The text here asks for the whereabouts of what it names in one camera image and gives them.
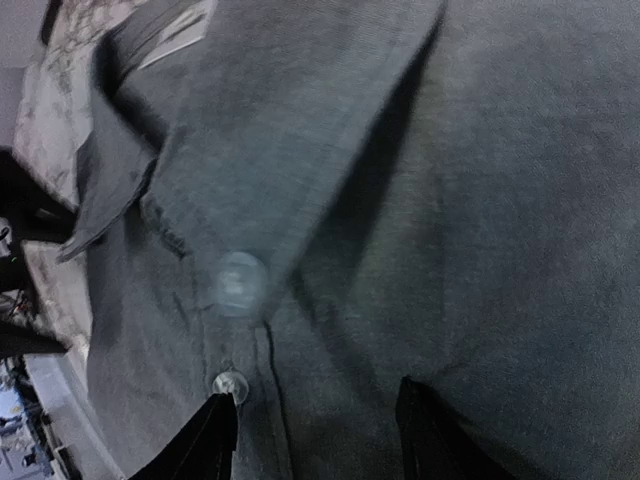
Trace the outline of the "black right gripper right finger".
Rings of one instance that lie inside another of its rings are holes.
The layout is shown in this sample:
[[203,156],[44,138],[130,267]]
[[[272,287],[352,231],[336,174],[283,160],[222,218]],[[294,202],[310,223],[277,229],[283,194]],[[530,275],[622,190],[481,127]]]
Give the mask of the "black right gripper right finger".
[[406,479],[513,477],[471,440],[432,389],[408,376],[401,380],[395,417]]

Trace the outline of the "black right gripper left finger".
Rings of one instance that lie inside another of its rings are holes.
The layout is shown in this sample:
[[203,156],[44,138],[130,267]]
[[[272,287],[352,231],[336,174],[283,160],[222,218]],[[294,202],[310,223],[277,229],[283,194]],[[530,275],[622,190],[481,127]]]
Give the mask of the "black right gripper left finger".
[[231,394],[214,394],[130,480],[230,480],[238,417]]

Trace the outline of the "grey button-up shirt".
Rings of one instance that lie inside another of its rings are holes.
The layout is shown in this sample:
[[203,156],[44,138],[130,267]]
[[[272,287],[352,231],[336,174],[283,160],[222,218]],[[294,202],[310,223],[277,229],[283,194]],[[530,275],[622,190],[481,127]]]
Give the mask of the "grey button-up shirt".
[[639,475],[635,1],[149,1],[77,154],[125,478],[231,394],[231,479],[406,479],[403,377],[511,479]]

